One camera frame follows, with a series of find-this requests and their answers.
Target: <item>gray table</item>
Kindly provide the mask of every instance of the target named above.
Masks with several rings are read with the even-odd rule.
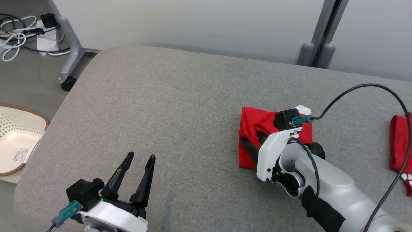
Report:
[[[157,156],[149,231],[322,231],[298,200],[238,167],[243,106],[280,111],[299,104],[321,111],[361,83],[392,88],[412,109],[412,83],[157,47],[99,53],[56,113],[17,186],[15,210],[27,231],[44,232],[68,203],[78,179],[108,181],[130,151],[120,199],[135,192],[150,154]],[[389,123],[401,114],[384,90],[341,99],[313,124],[326,159],[377,202],[389,169]],[[383,208],[412,223],[411,198],[399,182]],[[66,222],[62,231],[81,231]]]

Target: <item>white partition panel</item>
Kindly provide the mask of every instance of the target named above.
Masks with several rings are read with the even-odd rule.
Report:
[[[141,44],[295,64],[324,0],[54,0],[82,46]]]
[[[412,1],[349,0],[329,69],[412,81]]]

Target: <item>label in basket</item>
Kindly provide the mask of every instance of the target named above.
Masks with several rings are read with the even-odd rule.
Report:
[[[17,153],[13,157],[13,161],[17,161],[19,163],[23,163],[24,159],[26,158],[26,155],[28,153],[28,149],[24,147],[20,147],[20,149],[17,151]]]

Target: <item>red cloth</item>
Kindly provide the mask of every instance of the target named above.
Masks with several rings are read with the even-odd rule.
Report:
[[[246,151],[246,148],[240,141],[240,137],[246,137],[254,146],[260,148],[262,145],[259,142],[257,132],[268,136],[279,132],[278,129],[273,126],[275,113],[277,112],[267,112],[262,109],[243,107],[239,128],[239,166],[241,168],[256,169],[257,164],[253,162],[249,153]],[[312,142],[311,123],[302,125],[302,133],[299,135],[298,139],[303,143]]]
[[[391,120],[391,132],[389,134],[389,142],[391,146],[391,168],[400,170],[405,161],[406,151],[408,148],[408,124],[406,117],[395,115]],[[406,163],[403,171],[406,174],[412,173],[412,158]],[[409,180],[405,180],[405,184],[408,187],[407,195],[412,196],[412,186],[409,184]]]

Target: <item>white basket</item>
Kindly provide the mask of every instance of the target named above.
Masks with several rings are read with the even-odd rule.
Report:
[[[0,180],[17,183],[49,120],[33,110],[0,104]]]

